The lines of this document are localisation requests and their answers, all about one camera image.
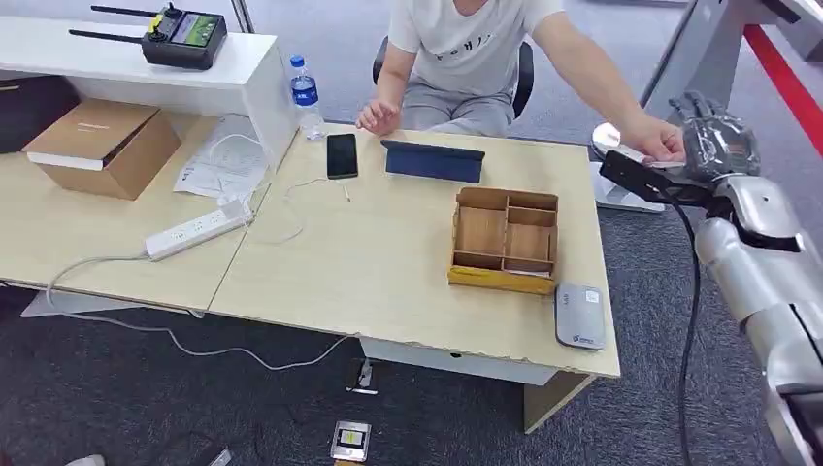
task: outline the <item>black smartphone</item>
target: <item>black smartphone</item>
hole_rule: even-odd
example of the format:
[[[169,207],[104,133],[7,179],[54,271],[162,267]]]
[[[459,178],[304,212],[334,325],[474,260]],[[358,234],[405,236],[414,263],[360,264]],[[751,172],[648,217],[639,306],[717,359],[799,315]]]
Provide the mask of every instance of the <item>black smartphone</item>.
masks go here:
[[[357,140],[353,134],[326,138],[326,176],[329,180],[357,176]]]

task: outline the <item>wooden organizer box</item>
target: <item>wooden organizer box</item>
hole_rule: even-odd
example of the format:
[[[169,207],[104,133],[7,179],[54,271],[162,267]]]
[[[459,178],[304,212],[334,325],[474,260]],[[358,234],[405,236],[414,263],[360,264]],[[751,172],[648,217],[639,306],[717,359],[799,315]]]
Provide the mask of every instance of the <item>wooden organizer box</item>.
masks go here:
[[[550,294],[557,196],[464,187],[457,194],[448,282]]]

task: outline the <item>gray carpet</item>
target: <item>gray carpet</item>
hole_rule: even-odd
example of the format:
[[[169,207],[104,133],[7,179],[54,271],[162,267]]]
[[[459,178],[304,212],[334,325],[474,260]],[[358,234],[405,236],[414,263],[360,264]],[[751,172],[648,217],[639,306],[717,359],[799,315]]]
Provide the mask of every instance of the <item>gray carpet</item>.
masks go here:
[[[156,8],[148,0],[106,3]],[[194,3],[231,12],[228,2],[212,2],[213,8]],[[302,2],[298,13],[285,0],[249,4],[260,32],[280,34],[284,52],[307,57],[326,116],[353,119],[373,89],[371,49],[384,35],[385,0]],[[640,93],[679,9],[584,0],[567,5]],[[76,2],[0,0],[0,14],[113,20]],[[769,32],[821,100],[823,70],[800,62]],[[362,44],[374,46],[357,47]],[[512,135],[587,141],[597,116],[544,58],[536,57],[536,68],[535,94]],[[823,244],[823,205],[814,197],[823,163],[748,47],[731,108],[754,127],[765,174],[783,185],[802,223]],[[623,378],[594,383],[532,436],[520,434],[521,387],[515,383],[390,364],[382,367],[381,396],[350,395],[343,377],[349,360],[361,355],[354,342],[316,366],[270,374],[241,355],[183,355],[163,336],[64,317],[19,319],[29,293],[0,288],[0,448],[16,466],[59,466],[93,452],[103,452],[114,466],[143,465],[167,439],[200,430],[236,440],[240,465],[323,465],[331,464],[334,422],[353,418],[375,428],[373,465],[677,464],[676,373],[690,296],[685,234],[672,211],[649,216],[601,210],[600,220]],[[716,286],[706,280],[703,293],[688,385],[695,464],[779,464],[761,417],[748,343]],[[248,346],[273,363],[312,358],[333,341],[217,316],[111,316],[172,326],[195,348]],[[182,443],[160,464],[185,464],[186,455],[203,445]]]

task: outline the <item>person's arm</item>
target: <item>person's arm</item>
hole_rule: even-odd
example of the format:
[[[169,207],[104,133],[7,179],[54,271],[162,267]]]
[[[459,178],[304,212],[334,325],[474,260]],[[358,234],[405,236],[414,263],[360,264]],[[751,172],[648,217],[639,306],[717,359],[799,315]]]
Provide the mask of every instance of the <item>person's arm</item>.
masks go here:
[[[620,131],[623,144],[658,160],[684,157],[680,130],[640,107],[614,62],[565,13],[543,18],[532,37],[577,95]]]
[[[356,126],[384,136],[400,127],[400,109],[409,83],[420,36],[412,18],[413,0],[392,0],[388,44],[378,78],[378,94],[357,118]]]
[[[386,47],[386,57],[378,78],[377,99],[381,102],[391,104],[398,109],[403,105],[403,94],[406,93],[406,85],[409,83],[409,75],[412,73],[416,53],[408,53],[388,43]]]
[[[355,126],[378,136],[384,136],[400,127],[403,95],[416,57],[416,53],[408,53],[391,42],[388,43],[378,77],[377,97],[363,108]]]

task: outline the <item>plastic bottle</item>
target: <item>plastic bottle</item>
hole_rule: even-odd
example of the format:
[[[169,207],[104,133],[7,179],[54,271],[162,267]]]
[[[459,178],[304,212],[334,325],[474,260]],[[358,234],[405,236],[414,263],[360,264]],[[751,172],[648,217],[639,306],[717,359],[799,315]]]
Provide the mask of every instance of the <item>plastic bottle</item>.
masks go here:
[[[323,116],[318,107],[317,84],[306,68],[306,62],[300,55],[291,57],[294,77],[291,79],[291,96],[297,107],[300,129],[307,139],[317,140],[325,136]]]

